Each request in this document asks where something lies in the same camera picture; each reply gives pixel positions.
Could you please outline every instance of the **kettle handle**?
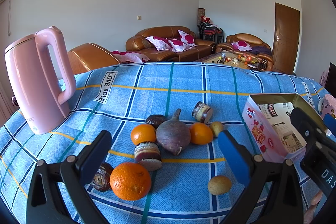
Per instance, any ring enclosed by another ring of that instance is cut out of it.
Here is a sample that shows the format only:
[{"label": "kettle handle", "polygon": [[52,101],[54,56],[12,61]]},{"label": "kettle handle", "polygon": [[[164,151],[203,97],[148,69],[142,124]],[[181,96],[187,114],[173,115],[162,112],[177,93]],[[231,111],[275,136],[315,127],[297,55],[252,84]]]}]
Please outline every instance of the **kettle handle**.
[{"label": "kettle handle", "polygon": [[51,26],[37,32],[35,41],[38,48],[45,48],[48,45],[52,45],[54,48],[57,63],[66,86],[65,90],[58,95],[58,103],[62,105],[69,100],[76,91],[76,80],[71,69],[63,34],[58,28]]}]

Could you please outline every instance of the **kettle lid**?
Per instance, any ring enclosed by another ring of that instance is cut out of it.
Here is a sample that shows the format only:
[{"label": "kettle lid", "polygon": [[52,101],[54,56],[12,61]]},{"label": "kettle lid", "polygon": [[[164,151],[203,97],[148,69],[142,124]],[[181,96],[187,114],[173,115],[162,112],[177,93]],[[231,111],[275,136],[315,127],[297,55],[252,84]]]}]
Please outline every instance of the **kettle lid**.
[{"label": "kettle lid", "polygon": [[23,42],[26,42],[27,40],[29,39],[32,39],[32,38],[35,38],[36,37],[36,34],[30,34],[30,35],[27,35],[23,38],[20,38],[19,40],[16,40],[15,42],[13,42],[11,45],[9,45],[6,49],[5,49],[5,54],[7,52],[9,52],[11,49],[13,49],[14,47],[16,47],[17,45],[23,43]]}]

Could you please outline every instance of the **orange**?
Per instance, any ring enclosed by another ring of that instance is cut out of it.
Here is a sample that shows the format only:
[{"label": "orange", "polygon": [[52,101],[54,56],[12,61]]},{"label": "orange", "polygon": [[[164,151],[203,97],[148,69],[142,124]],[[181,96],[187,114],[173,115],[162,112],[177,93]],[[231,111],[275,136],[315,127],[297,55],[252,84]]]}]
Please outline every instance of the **orange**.
[{"label": "orange", "polygon": [[124,162],[112,171],[110,185],[117,197],[123,200],[138,200],[148,194],[152,180],[142,165]]},{"label": "orange", "polygon": [[211,129],[204,123],[196,122],[189,128],[191,142],[194,144],[208,144],[213,140]]},{"label": "orange", "polygon": [[139,124],[131,132],[131,140],[135,145],[143,142],[155,142],[156,134],[154,126],[150,124]]}]

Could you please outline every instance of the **pink electric kettle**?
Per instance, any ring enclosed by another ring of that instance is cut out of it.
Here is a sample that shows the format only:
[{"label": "pink electric kettle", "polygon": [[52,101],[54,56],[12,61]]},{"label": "pink electric kettle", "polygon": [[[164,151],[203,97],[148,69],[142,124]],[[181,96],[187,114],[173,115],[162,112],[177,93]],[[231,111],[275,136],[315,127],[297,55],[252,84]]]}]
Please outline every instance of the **pink electric kettle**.
[{"label": "pink electric kettle", "polygon": [[[51,62],[48,45],[52,45],[62,73],[62,91]],[[10,83],[16,100],[31,130],[48,133],[68,116],[67,100],[76,90],[62,32],[52,26],[21,38],[5,50]]]}]

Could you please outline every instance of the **purple blanket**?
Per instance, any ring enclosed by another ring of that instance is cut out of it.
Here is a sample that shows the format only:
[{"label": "purple blanket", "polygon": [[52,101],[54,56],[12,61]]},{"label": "purple blanket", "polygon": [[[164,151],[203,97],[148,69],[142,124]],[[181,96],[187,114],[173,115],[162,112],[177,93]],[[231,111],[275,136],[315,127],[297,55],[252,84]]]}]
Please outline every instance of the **purple blanket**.
[{"label": "purple blanket", "polygon": [[252,48],[252,50],[247,51],[250,53],[253,53],[255,55],[259,54],[259,53],[263,53],[263,54],[267,54],[272,56],[272,51],[269,48],[263,47],[263,46],[255,46]]}]

